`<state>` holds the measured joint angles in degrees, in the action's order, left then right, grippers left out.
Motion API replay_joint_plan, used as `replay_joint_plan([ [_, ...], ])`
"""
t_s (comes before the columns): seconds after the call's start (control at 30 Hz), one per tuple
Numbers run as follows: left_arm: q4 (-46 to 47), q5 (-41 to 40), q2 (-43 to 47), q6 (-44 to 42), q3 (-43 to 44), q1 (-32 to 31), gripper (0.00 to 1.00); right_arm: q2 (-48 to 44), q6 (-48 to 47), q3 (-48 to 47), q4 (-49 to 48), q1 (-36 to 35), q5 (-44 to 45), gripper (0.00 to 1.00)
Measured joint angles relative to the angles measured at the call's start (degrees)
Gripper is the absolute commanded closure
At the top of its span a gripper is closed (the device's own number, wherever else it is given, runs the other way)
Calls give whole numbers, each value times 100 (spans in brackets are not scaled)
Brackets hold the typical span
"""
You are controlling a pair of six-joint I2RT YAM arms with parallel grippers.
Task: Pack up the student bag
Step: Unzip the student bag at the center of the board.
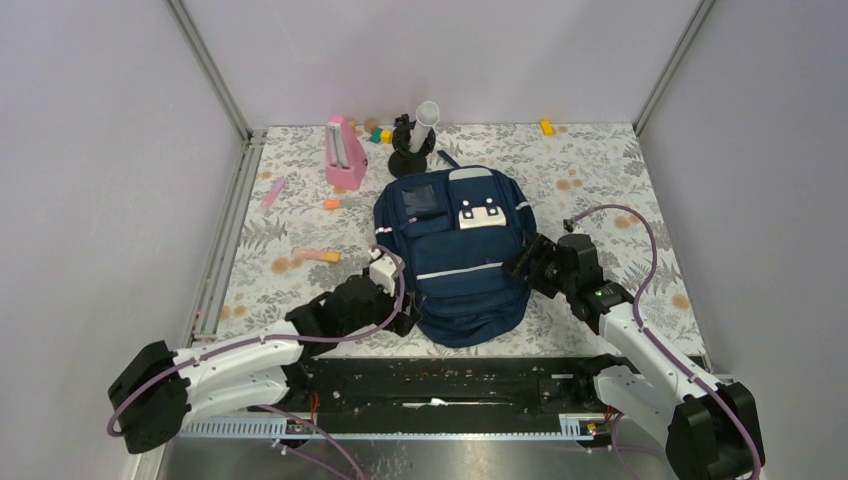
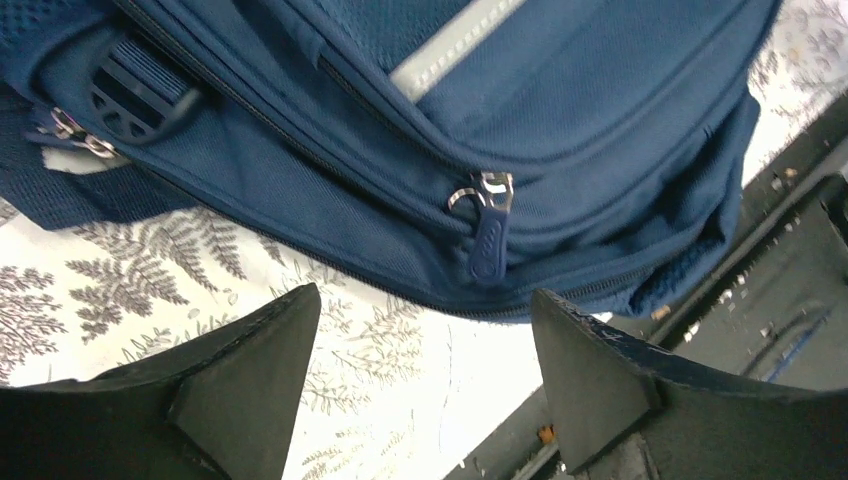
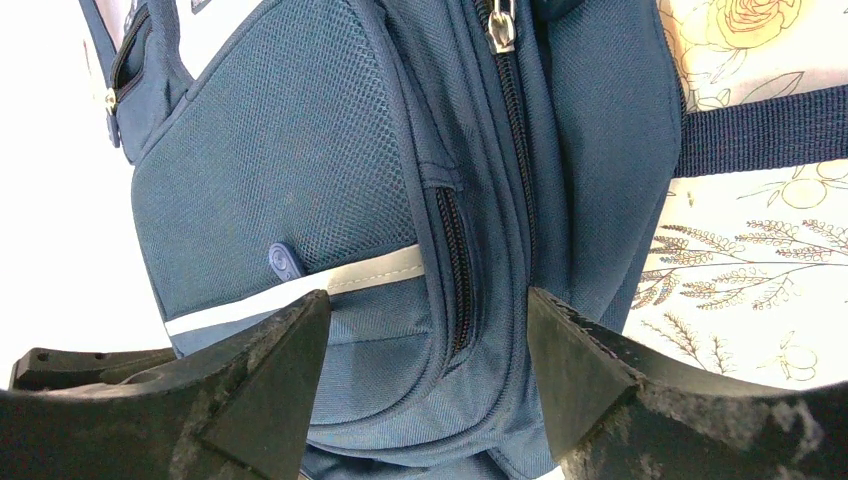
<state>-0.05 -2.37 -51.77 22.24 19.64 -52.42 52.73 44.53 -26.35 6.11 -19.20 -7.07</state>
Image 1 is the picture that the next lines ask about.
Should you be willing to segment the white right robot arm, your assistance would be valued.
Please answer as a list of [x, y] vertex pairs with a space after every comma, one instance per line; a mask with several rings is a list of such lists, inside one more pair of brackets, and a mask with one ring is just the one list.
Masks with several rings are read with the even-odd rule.
[[504, 268], [549, 298], [564, 295], [572, 314], [629, 361], [592, 360], [573, 386], [579, 407], [606, 405], [629, 417], [663, 446], [680, 479], [759, 478], [765, 456], [753, 394], [652, 330], [636, 298], [605, 278], [588, 235], [552, 241], [537, 234]]

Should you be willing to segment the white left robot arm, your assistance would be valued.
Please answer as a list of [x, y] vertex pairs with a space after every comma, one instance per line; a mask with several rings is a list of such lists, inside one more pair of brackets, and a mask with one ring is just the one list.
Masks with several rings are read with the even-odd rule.
[[311, 388], [301, 361], [381, 331], [403, 337], [420, 318], [412, 294], [354, 275], [253, 333], [176, 350], [149, 343], [107, 390], [107, 433], [140, 454], [206, 417], [260, 404], [299, 410]]

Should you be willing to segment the navy blue backpack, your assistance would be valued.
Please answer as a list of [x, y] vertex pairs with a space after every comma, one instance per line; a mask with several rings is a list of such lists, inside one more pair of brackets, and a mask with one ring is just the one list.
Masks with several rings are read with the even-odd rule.
[[373, 218], [377, 243], [405, 264], [428, 339], [466, 348], [522, 322], [531, 288], [505, 266], [537, 223], [513, 178], [477, 165], [407, 175], [385, 186]]

